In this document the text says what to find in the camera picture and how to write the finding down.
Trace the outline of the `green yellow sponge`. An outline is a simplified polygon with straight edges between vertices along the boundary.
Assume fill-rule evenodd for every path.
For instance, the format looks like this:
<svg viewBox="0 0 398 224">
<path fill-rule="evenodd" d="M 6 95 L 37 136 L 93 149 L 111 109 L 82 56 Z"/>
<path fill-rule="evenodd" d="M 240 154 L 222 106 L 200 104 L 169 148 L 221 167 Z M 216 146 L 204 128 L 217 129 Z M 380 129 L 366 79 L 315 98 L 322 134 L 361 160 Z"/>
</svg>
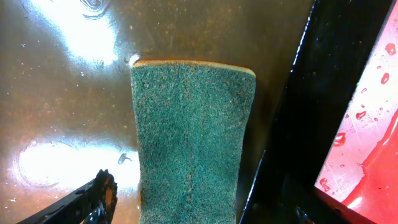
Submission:
<svg viewBox="0 0 398 224">
<path fill-rule="evenodd" d="M 141 223 L 235 223 L 255 73 L 195 60 L 131 68 Z"/>
</svg>

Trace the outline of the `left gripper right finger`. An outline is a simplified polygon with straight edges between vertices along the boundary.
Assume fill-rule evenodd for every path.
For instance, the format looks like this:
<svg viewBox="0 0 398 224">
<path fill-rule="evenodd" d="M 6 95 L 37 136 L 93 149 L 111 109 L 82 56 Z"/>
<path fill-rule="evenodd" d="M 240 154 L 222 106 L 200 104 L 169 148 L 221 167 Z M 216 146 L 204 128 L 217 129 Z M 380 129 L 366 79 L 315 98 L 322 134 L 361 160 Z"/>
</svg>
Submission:
<svg viewBox="0 0 398 224">
<path fill-rule="evenodd" d="M 240 223 L 305 223 L 299 206 L 303 187 L 312 178 L 308 160 L 297 154 L 264 151 L 256 167 Z"/>
</svg>

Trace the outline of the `red plastic tray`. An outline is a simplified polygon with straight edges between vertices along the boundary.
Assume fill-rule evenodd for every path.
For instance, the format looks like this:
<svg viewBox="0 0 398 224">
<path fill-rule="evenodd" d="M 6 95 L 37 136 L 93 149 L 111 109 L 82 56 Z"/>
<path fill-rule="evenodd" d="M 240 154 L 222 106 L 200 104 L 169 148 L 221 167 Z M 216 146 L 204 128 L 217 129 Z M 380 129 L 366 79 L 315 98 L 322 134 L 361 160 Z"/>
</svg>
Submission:
<svg viewBox="0 0 398 224">
<path fill-rule="evenodd" d="M 366 65 L 315 187 L 374 223 L 397 223 L 397 8 Z"/>
</svg>

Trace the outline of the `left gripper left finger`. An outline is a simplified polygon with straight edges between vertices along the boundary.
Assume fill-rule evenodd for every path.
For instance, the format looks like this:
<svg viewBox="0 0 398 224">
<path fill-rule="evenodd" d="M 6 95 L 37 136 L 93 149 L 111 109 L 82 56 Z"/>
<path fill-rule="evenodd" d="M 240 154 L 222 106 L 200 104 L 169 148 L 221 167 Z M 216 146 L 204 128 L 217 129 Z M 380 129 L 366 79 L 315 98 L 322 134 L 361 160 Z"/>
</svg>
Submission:
<svg viewBox="0 0 398 224">
<path fill-rule="evenodd" d="M 108 170 L 18 224 L 111 224 L 116 209 L 117 183 Z"/>
</svg>

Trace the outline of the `black water basin tray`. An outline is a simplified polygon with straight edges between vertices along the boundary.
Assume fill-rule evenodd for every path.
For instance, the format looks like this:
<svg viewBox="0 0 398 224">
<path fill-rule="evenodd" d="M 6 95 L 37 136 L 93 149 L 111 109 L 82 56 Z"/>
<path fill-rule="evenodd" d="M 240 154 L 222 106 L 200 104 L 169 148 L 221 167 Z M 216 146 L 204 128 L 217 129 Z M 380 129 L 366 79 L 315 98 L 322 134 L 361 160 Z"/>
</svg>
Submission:
<svg viewBox="0 0 398 224">
<path fill-rule="evenodd" d="M 331 69 L 357 53 L 392 1 L 2 1 L 1 222 L 17 223 L 107 169 L 118 183 L 115 223 L 140 215 L 130 67 L 194 59 L 250 68 L 256 96 L 239 169 L 243 209 L 297 52 Z"/>
</svg>

